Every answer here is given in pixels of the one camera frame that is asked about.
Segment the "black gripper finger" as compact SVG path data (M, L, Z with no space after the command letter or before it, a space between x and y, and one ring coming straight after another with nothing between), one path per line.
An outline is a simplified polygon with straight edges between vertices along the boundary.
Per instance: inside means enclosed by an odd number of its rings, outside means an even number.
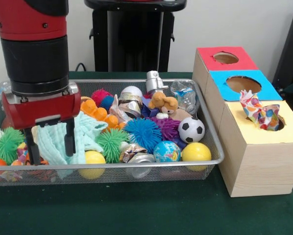
M34 142L32 127L28 127L24 129L24 136L25 136L25 141L27 144L30 164L40 165L41 164L40 152L39 152L38 145Z
M74 136L74 119L68 119L66 123L66 134L64 136L65 152L68 157L76 153L75 136Z

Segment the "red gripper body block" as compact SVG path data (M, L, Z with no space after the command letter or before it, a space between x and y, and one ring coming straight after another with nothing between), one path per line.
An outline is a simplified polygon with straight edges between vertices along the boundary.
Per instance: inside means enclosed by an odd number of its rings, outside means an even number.
M11 88L1 94L6 116L15 129L31 128L38 124L52 125L55 121L65 121L78 115L81 95L77 84L69 82L62 92L40 96L17 96Z

